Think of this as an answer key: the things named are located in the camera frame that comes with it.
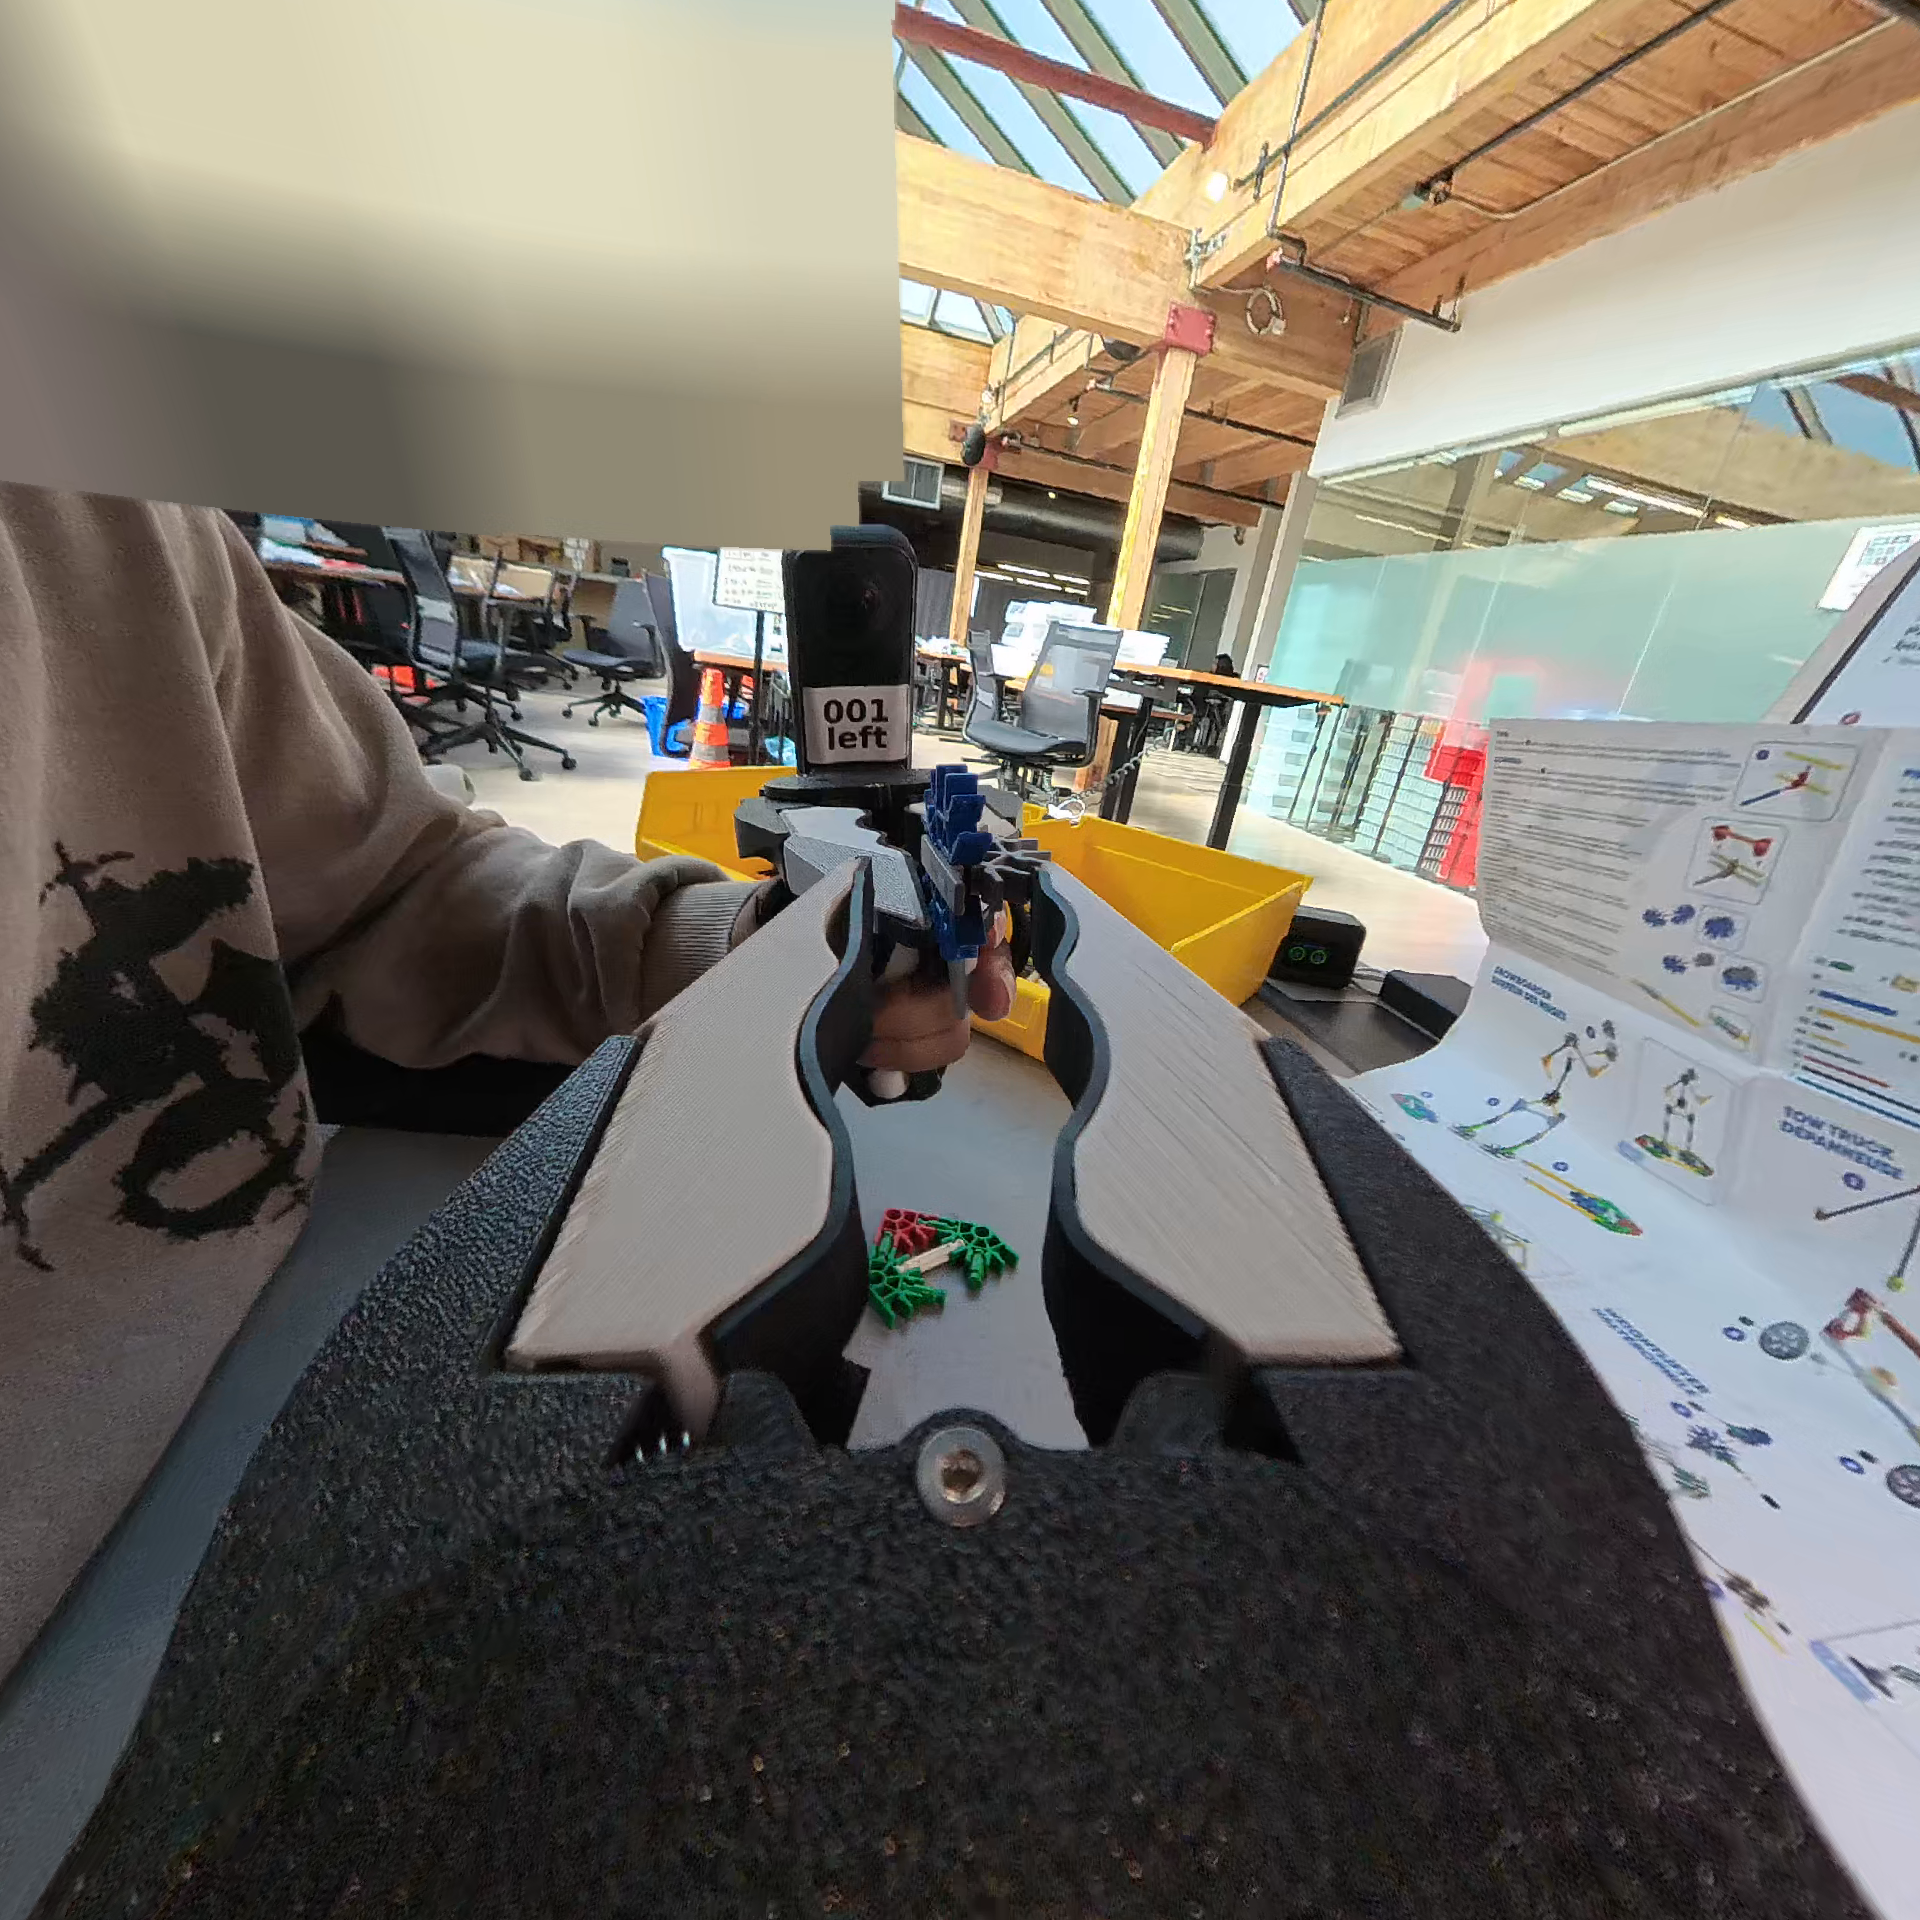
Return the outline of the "fold-out toy instruction sheet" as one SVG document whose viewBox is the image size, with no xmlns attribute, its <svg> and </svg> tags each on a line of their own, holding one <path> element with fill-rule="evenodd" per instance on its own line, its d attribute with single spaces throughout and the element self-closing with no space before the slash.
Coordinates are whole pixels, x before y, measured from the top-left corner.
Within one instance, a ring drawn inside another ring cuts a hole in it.
<svg viewBox="0 0 1920 1920">
<path fill-rule="evenodd" d="M 1465 1013 L 1355 1091 L 1639 1429 L 1810 1812 L 1915 1916 L 1915 730 L 1498 722 Z"/>
</svg>

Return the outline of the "white sign board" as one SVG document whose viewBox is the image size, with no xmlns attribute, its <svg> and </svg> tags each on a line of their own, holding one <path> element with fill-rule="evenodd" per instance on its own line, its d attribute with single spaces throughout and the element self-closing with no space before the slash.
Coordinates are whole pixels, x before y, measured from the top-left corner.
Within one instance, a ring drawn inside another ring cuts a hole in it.
<svg viewBox="0 0 1920 1920">
<path fill-rule="evenodd" d="M 711 598 L 720 609 L 765 618 L 761 658 L 787 660 L 785 551 L 777 546 L 720 546 Z"/>
</svg>

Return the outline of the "black digital clock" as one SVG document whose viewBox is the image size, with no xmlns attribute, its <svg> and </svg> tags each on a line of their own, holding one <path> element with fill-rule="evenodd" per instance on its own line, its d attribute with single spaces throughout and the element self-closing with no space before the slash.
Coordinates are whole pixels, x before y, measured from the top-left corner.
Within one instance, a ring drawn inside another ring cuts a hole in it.
<svg viewBox="0 0 1920 1920">
<path fill-rule="evenodd" d="M 1297 908 L 1265 977 L 1265 991 L 1293 1001 L 1375 1001 L 1384 974 L 1362 958 L 1367 925 L 1349 913 Z"/>
</svg>

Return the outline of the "person's left hand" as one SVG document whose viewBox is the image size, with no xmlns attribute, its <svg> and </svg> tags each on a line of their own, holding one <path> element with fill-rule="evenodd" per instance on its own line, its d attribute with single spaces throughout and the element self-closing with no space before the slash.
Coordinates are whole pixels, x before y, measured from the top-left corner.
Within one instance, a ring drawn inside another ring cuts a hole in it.
<svg viewBox="0 0 1920 1920">
<path fill-rule="evenodd" d="M 879 967 L 872 1037 L 851 1086 L 870 1103 L 899 1101 L 938 1083 L 970 1050 L 975 1018 L 994 1025 L 1017 1003 L 1017 955 L 1010 946 L 1014 913 L 1000 908 L 987 940 L 962 967 L 962 985 L 930 948 L 895 943 Z"/>
</svg>

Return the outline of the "wooden office table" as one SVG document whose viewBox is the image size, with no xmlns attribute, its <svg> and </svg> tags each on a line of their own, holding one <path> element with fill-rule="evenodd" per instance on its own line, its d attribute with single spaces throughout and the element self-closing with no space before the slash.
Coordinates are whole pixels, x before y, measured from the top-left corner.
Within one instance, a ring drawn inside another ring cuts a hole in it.
<svg viewBox="0 0 1920 1920">
<path fill-rule="evenodd" d="M 1120 682 L 1129 690 L 1162 690 L 1162 687 L 1184 687 L 1184 690 L 1200 690 L 1211 698 L 1221 698 L 1242 714 L 1239 731 L 1232 745 L 1225 750 L 1224 758 L 1224 775 L 1221 786 L 1217 790 L 1217 804 L 1211 825 L 1208 829 L 1208 846 L 1215 851 L 1229 851 L 1232 842 L 1232 829 L 1237 820 L 1237 811 L 1242 804 L 1242 793 L 1247 778 L 1250 773 L 1256 745 L 1261 738 L 1263 722 L 1253 718 L 1256 710 L 1297 710 L 1297 709 L 1315 709 L 1320 714 L 1342 709 L 1349 701 L 1338 698 L 1335 692 L 1317 692 L 1306 687 L 1290 687 L 1282 684 L 1265 682 L 1265 679 L 1239 679 L 1217 673 L 1189 670 L 1178 666 L 1163 663 L 1142 663 L 1127 666 L 1120 673 Z"/>
</svg>

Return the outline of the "black office chair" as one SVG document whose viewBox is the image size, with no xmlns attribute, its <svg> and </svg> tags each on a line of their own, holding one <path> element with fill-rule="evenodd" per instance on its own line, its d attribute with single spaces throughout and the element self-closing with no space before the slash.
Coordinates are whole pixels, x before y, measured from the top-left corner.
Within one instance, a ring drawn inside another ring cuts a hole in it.
<svg viewBox="0 0 1920 1920">
<path fill-rule="evenodd" d="M 1094 761 L 1122 635 L 1126 629 L 1094 621 L 1049 621 L 1014 721 L 1002 718 L 1003 674 L 994 668 L 990 637 L 970 641 L 966 741 L 983 750 L 1019 795 L 1040 793 L 1054 770 Z"/>
<path fill-rule="evenodd" d="M 449 751 L 475 742 L 506 756 L 522 782 L 538 780 L 528 751 L 552 751 L 565 773 L 575 773 L 578 761 L 571 751 L 522 730 L 506 647 L 465 635 L 449 572 L 429 532 L 383 526 L 381 535 L 415 606 L 407 660 L 416 692 L 400 694 L 398 707 L 416 733 L 424 761 L 440 766 Z"/>
</svg>

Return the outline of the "green red toy connector assembly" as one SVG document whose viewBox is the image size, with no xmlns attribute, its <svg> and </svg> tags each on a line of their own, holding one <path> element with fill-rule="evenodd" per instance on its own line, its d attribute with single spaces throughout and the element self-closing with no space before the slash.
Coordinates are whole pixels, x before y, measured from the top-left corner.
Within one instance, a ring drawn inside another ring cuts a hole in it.
<svg viewBox="0 0 1920 1920">
<path fill-rule="evenodd" d="M 870 1300 L 888 1329 L 946 1302 L 946 1283 L 978 1297 L 1017 1268 L 1014 1243 L 985 1222 L 914 1210 L 888 1210 L 870 1250 Z"/>
</svg>

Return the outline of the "grey desk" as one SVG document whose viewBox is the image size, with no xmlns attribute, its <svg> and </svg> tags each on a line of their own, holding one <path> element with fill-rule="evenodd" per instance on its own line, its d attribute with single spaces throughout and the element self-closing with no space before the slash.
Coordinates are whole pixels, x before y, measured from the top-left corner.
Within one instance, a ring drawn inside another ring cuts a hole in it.
<svg viewBox="0 0 1920 1920">
<path fill-rule="evenodd" d="M 616 1091 L 344 1135 L 320 1217 L 5 1707 L 5 1916 L 1875 1916 L 1626 1420 L 1297 1046 L 1411 1365 L 1197 1353 L 1072 1430 L 1058 1094 L 849 1113 L 870 1220 L 1025 1274 L 982 1359 L 769 1377 L 713 1439 L 523 1383 L 511 1287 Z"/>
</svg>

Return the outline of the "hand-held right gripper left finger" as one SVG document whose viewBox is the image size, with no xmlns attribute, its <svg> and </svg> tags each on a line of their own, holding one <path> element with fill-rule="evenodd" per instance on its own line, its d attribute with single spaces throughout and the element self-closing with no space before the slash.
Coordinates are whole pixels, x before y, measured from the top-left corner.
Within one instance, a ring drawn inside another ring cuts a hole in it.
<svg viewBox="0 0 1920 1920">
<path fill-rule="evenodd" d="M 866 1302 L 832 1094 L 872 1029 L 873 921 L 851 858 L 641 1030 L 506 1365 L 643 1377 L 694 1437 L 729 1373 L 832 1373 Z"/>
</svg>

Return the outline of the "printed task card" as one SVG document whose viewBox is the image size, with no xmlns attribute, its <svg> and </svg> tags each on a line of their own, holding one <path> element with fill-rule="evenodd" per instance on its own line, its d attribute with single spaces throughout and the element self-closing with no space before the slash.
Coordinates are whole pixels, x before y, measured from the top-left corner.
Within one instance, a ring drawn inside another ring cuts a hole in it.
<svg viewBox="0 0 1920 1920">
<path fill-rule="evenodd" d="M 1785 715 L 1821 726 L 1919 726 L 1919 546 L 1890 561 L 1798 679 Z"/>
</svg>

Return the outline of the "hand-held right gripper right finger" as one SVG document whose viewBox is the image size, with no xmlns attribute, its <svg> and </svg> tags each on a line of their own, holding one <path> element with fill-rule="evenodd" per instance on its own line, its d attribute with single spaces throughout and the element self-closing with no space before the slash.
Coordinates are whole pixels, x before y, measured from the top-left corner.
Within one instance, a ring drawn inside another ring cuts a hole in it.
<svg viewBox="0 0 1920 1920">
<path fill-rule="evenodd" d="M 1066 870 L 1040 869 L 1030 923 L 1071 1107 L 1043 1299 L 1083 1434 L 1117 1436 L 1153 1377 L 1235 1414 L 1265 1369 L 1400 1365 L 1263 1026 Z"/>
</svg>

